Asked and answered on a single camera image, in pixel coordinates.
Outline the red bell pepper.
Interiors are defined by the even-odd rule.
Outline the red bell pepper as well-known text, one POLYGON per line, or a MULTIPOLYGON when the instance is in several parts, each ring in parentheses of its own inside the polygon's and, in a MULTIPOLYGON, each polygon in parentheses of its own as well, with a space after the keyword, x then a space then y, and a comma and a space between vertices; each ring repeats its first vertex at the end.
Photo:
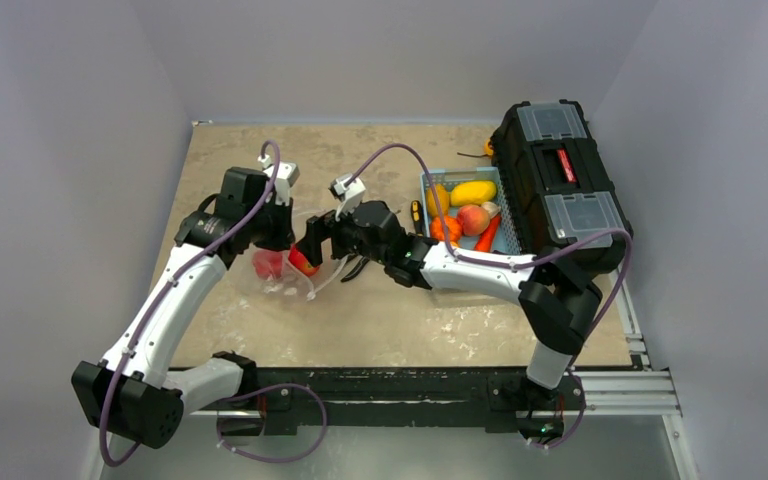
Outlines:
POLYGON ((255 274, 261 280, 277 280, 284 275, 284 254, 270 250, 256 250, 252 257, 255 274))

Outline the orange carrot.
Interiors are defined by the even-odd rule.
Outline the orange carrot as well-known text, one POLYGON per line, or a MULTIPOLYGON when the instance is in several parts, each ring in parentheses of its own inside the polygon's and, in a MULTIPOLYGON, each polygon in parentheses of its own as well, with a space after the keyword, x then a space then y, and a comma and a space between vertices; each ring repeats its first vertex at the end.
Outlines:
POLYGON ((500 214, 497 214, 490 220, 488 227, 482 232, 482 234, 480 235, 478 241, 474 246, 475 251, 478 251, 478 252, 492 251, 492 245, 495 240, 496 233, 500 227, 501 221, 502 221, 502 217, 500 214))

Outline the orange small pumpkin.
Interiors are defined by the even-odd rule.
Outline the orange small pumpkin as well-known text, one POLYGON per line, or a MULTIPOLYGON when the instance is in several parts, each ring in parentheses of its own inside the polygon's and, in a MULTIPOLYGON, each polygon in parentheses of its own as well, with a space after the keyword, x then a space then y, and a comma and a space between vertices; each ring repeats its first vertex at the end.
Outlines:
POLYGON ((457 248, 463 236, 463 229, 461 223, 454 217, 434 217, 429 226, 429 235, 440 242, 448 239, 449 243, 457 248))

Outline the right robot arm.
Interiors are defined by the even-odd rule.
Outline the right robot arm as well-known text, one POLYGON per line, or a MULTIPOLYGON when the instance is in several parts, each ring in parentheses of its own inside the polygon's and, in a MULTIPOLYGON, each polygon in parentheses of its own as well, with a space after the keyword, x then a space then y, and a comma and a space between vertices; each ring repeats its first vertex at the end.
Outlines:
POLYGON ((355 254, 376 262, 407 288, 469 291, 520 306, 537 338, 521 392, 536 407, 559 396, 560 381, 580 354, 602 301, 589 275, 565 257, 544 252, 537 266, 529 255, 459 259, 443 242, 405 230, 383 201, 309 218, 298 250, 318 266, 324 242, 330 242, 333 258, 355 254))

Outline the clear zip top bag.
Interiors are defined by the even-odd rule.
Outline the clear zip top bag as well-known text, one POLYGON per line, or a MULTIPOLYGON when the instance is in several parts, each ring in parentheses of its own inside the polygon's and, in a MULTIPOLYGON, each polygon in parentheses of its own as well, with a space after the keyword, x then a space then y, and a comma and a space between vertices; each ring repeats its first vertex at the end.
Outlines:
POLYGON ((323 245, 323 263, 319 266, 317 274, 312 277, 305 277, 298 270, 292 267, 287 259, 289 251, 282 251, 284 254, 284 275, 277 280, 261 280, 255 274, 252 266, 252 257, 256 250, 265 250, 252 248, 246 253, 246 260, 243 269, 243 281, 253 289, 254 292, 266 295, 283 295, 296 298, 303 301, 315 300, 328 286, 338 280, 346 268, 347 259, 334 260, 329 257, 330 248, 323 245))

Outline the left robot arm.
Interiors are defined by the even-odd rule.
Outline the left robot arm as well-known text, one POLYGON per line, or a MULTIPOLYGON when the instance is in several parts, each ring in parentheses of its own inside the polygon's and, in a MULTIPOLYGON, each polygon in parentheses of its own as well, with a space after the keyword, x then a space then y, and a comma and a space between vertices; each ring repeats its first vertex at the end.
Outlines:
POLYGON ((195 314, 234 260, 255 246, 283 252, 295 241, 295 164, 232 167, 218 193, 180 224, 160 279, 124 334, 96 363, 82 361, 71 383, 89 423, 158 449, 183 417, 224 400, 244 409, 257 399, 254 361, 220 352, 184 371, 170 368, 195 314))

